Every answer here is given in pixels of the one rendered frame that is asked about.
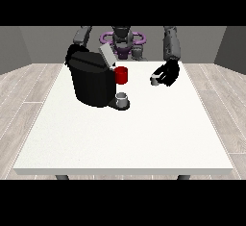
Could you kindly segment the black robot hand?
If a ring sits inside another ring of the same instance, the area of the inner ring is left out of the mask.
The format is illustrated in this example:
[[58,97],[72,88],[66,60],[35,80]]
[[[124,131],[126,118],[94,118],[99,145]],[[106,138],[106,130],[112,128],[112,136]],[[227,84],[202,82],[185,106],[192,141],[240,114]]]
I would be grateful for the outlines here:
[[85,52],[88,52],[88,49],[83,45],[71,44],[67,50],[64,64],[68,65],[71,60],[81,61],[80,55]]
[[170,87],[179,77],[180,67],[177,60],[169,60],[160,66],[153,75],[159,84]]

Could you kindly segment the small grey coffee pod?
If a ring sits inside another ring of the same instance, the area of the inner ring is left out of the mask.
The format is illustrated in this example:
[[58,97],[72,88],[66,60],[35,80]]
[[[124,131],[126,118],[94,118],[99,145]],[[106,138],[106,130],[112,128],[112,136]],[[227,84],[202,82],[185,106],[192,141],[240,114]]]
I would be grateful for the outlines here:
[[159,78],[160,78],[160,75],[152,74],[151,78],[150,78],[151,85],[152,86],[158,86],[160,84]]

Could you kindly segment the pale grey machine lid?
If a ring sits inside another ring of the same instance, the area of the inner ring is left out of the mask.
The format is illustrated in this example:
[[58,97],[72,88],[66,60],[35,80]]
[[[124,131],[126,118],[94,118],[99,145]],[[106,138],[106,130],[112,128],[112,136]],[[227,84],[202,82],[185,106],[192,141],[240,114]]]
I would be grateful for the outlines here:
[[112,67],[116,62],[116,57],[114,56],[111,47],[108,43],[105,43],[99,47],[99,52],[103,56],[108,67]]

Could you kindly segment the black coffee machine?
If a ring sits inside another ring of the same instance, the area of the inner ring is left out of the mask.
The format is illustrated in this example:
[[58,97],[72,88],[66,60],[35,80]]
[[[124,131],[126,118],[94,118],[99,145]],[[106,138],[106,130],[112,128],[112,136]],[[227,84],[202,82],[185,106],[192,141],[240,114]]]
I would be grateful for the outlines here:
[[124,108],[116,105],[115,68],[108,67],[100,53],[85,52],[80,58],[81,61],[71,60],[67,65],[77,99],[90,107],[128,110],[129,99]]

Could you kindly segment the red pod holder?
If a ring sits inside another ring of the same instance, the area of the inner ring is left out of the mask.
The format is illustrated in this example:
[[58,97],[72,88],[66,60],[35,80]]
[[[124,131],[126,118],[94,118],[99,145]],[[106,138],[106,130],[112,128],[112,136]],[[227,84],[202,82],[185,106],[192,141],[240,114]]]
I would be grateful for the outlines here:
[[115,70],[115,82],[118,85],[124,85],[128,82],[128,68],[125,66],[118,66]]

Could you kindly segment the small grey cup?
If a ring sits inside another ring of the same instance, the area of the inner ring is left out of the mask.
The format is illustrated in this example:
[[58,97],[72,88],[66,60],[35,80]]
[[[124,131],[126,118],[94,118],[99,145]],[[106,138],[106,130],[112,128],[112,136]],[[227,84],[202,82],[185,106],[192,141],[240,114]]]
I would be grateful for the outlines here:
[[125,92],[118,92],[116,95],[115,95],[115,98],[116,98],[116,105],[119,107],[119,108],[124,108],[127,106],[128,104],[128,96]]

